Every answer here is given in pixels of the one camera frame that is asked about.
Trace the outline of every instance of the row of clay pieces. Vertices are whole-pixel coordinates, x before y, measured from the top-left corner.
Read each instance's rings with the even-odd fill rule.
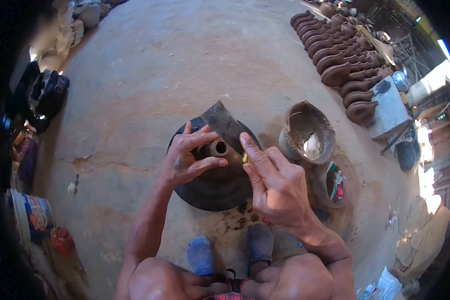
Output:
[[[308,56],[317,67],[321,81],[340,87],[347,117],[356,124],[370,122],[378,102],[372,103],[375,84],[391,74],[380,68],[383,58],[365,36],[357,33],[355,21],[335,14],[318,20],[310,11],[295,15],[290,25],[300,37]]]

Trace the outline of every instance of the red checkered cloth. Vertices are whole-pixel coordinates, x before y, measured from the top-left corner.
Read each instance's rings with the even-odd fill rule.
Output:
[[[252,298],[247,298],[242,294],[236,292],[230,292],[226,294],[215,295],[206,298],[206,300],[253,300]]]

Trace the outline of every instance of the purple cloth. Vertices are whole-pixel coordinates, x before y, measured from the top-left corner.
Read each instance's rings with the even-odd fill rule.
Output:
[[[29,194],[34,183],[35,164],[37,162],[37,143],[31,139],[25,139],[21,146],[21,161],[17,175],[23,182],[24,192]]]

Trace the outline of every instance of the hand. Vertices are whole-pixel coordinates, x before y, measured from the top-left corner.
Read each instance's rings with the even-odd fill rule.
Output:
[[[192,123],[188,121],[183,130],[183,134],[174,136],[172,144],[168,149],[168,154],[162,163],[160,176],[173,186],[191,182],[204,171],[216,167],[225,167],[228,161],[225,158],[214,156],[196,161],[192,150],[210,143],[219,138],[216,132],[210,132],[208,125],[200,130],[192,132]]]
[[[240,134],[240,142],[252,163],[243,165],[253,188],[253,208],[270,222],[299,235],[313,220],[307,196],[305,170],[292,164],[276,147],[260,150],[250,135]]]

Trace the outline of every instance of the dirt floor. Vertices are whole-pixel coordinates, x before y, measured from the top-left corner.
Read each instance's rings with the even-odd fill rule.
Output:
[[[114,295],[132,219],[171,136],[217,100],[265,147],[276,144],[292,104],[323,111],[335,158],[350,174],[351,202],[332,211],[330,227],[352,251],[355,290],[393,266],[398,225],[385,224],[390,208],[415,197],[409,186],[418,181],[390,152],[380,156],[384,144],[350,122],[338,93],[320,82],[289,24],[306,9],[299,0],[130,0],[72,51],[63,68],[68,100],[41,139],[33,192],[71,232],[94,299]],[[173,194],[158,256],[188,268],[189,241],[208,235],[221,266],[243,278],[252,214],[201,211]],[[304,252],[271,228],[276,259]]]

